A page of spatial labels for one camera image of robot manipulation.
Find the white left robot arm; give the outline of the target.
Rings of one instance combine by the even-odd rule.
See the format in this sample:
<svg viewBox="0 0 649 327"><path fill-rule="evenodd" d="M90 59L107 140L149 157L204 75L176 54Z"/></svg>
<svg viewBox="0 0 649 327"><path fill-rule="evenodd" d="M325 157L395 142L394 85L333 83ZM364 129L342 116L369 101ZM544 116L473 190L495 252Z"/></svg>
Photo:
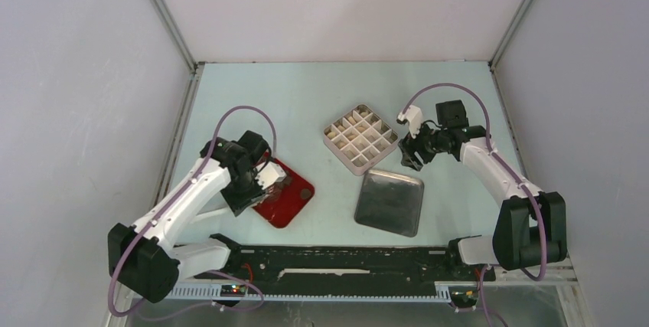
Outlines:
<svg viewBox="0 0 649 327"><path fill-rule="evenodd" d="M180 245L191 224L230 212L237 216L267 199L286 177L270 156L269 143L246 131L240 139L210 140L187 175L132 225L108 233L111 284L121 283L149 302L162 301L176 283L215 270L233 278L242 258L221 240Z"/></svg>

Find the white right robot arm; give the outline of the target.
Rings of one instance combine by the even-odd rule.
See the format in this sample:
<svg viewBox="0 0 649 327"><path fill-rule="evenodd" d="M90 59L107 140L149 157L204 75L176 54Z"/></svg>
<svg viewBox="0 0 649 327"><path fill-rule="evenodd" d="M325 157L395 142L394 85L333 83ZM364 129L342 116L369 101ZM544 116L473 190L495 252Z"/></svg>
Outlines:
<svg viewBox="0 0 649 327"><path fill-rule="evenodd" d="M417 106L408 106L398 115L397 122L409 130L398 144L402 165L420 171L436 155L452 155L478 177L499 206L492 235L450 242L454 253L445 258L448 275L463 280L478 264L518 270L565 260L564 198L556 191L540 189L511 168L491 143L487 130L470 124L462 101L439 103L436 112L436 128L429 126Z"/></svg>

